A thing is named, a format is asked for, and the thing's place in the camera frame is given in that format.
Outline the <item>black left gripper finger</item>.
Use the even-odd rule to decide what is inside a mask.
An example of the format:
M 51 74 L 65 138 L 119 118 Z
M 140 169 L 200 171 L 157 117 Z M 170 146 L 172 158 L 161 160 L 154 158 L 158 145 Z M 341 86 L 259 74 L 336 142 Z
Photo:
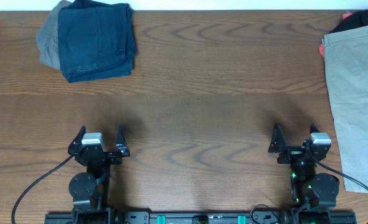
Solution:
M 73 147 L 78 147 L 79 145 L 82 144 L 82 139 L 83 139 L 85 133 L 86 133 L 86 127 L 85 126 L 82 126 L 80 128 L 78 134 L 76 135 L 76 137 L 72 141 L 72 146 Z
M 124 139 L 121 124 L 118 124 L 117 127 L 116 147 L 120 152 L 128 152 L 128 145 Z

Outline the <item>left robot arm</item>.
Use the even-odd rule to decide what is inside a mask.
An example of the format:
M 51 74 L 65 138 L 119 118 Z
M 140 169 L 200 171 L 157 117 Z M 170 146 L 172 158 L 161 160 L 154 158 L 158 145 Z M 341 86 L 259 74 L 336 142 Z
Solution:
M 87 133 L 84 126 L 68 147 L 68 154 L 87 168 L 75 175 L 68 186 L 73 198 L 73 224 L 124 222 L 122 215 L 108 205 L 110 168 L 130 156 L 121 125 L 117 128 L 116 151 L 105 152 L 104 147 L 102 133 Z

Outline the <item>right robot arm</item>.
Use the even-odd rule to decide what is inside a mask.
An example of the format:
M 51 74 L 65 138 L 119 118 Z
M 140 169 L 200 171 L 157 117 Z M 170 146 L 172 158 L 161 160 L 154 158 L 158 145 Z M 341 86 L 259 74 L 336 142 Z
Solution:
M 317 173 L 316 165 L 326 158 L 331 139 L 315 125 L 300 146 L 289 146 L 279 124 L 275 124 L 268 152 L 278 154 L 277 163 L 291 169 L 291 199 L 298 205 L 281 212 L 280 223 L 331 223 L 329 209 L 336 206 L 339 179 L 331 174 Z

